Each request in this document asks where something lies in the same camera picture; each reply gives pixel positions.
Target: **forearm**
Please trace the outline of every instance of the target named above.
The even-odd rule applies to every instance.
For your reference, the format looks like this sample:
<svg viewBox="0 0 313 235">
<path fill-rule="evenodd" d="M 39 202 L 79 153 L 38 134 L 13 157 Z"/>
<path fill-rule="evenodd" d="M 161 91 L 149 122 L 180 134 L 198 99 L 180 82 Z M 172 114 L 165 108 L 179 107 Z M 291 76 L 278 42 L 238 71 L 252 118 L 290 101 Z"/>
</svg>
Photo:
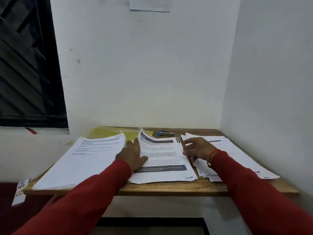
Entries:
<svg viewBox="0 0 313 235">
<path fill-rule="evenodd" d="M 254 235 L 312 233 L 313 219 L 307 213 L 226 152 L 217 153 L 211 166 Z"/>
<path fill-rule="evenodd" d="M 44 208 L 13 235 L 89 234 L 130 176 L 129 165 L 116 160 L 102 173 L 86 179 L 64 198 Z"/>
</svg>

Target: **person's right hand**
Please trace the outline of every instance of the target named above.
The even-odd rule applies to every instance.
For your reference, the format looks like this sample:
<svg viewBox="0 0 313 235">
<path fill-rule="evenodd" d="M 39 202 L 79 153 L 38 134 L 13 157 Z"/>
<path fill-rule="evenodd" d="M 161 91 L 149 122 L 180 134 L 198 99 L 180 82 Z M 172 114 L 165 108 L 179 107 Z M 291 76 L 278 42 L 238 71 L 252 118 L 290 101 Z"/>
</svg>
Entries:
<svg viewBox="0 0 313 235">
<path fill-rule="evenodd" d="M 183 154 L 188 157 L 192 158 L 193 162 L 197 160 L 197 158 L 201 158 L 203 160 L 212 160 L 212 157 L 215 155 L 215 152 L 209 158 L 210 153 L 216 149 L 212 144 L 206 141 L 204 138 L 189 138 L 182 142 L 184 147 Z"/>
</svg>

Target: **wooden desk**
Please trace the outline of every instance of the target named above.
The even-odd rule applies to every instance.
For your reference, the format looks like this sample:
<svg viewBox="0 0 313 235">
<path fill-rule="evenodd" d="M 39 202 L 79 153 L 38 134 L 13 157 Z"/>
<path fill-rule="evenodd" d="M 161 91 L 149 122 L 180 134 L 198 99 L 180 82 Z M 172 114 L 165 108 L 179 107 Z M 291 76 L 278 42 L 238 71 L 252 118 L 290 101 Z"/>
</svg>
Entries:
<svg viewBox="0 0 313 235">
<path fill-rule="evenodd" d="M 154 131 L 153 136 L 157 136 L 157 132 L 160 128 L 144 128 L 145 130 Z M 220 131 L 216 129 L 177 129 L 177 128 L 163 128 L 163 130 L 174 132 L 175 137 L 180 138 L 181 134 L 186 132 L 203 135 L 203 136 L 221 136 L 223 135 Z M 244 151 L 253 160 L 255 158 Z M 32 190 L 33 185 L 45 174 L 41 174 L 38 178 L 33 180 L 23 191 L 27 195 L 64 195 L 71 189 L 62 190 Z M 299 192 L 291 187 L 283 179 L 270 180 L 273 186 L 277 190 L 282 192 L 287 196 L 298 196 Z M 193 182 L 156 182 L 147 184 L 126 184 L 121 188 L 117 194 L 118 196 L 229 196 L 226 185 L 223 182 L 210 182 L 209 179 L 199 177 L 198 180 Z"/>
</svg>

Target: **red bracelet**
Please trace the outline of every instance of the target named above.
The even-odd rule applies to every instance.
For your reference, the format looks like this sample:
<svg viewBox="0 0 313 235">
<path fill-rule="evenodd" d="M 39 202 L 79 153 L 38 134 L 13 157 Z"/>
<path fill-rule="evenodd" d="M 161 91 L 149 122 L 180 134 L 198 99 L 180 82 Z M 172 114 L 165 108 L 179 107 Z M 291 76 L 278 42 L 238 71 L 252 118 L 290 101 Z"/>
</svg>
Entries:
<svg viewBox="0 0 313 235">
<path fill-rule="evenodd" d="M 207 165 L 209 168 L 211 168 L 211 164 L 209 163 L 209 158 L 212 156 L 212 154 L 215 152 L 215 151 L 221 151 L 219 149 L 214 149 L 212 152 L 210 152 L 209 156 L 208 156 L 208 160 L 207 160 Z"/>
</svg>

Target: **person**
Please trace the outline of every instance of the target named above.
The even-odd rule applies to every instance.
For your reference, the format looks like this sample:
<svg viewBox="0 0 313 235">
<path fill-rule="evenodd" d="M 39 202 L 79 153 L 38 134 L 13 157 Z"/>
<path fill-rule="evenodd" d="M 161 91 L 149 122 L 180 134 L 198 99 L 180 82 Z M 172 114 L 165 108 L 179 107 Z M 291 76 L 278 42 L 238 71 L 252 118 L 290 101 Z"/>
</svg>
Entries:
<svg viewBox="0 0 313 235">
<path fill-rule="evenodd" d="M 252 234 L 313 234 L 313 218 L 292 203 L 252 170 L 218 151 L 203 138 L 183 142 L 183 154 L 193 160 L 207 160 L 225 182 L 229 195 Z M 140 157 L 138 139 L 116 155 L 102 173 L 77 185 L 65 197 L 41 210 L 13 235 L 86 235 L 110 205 L 114 195 L 139 169 L 147 157 Z"/>
</svg>

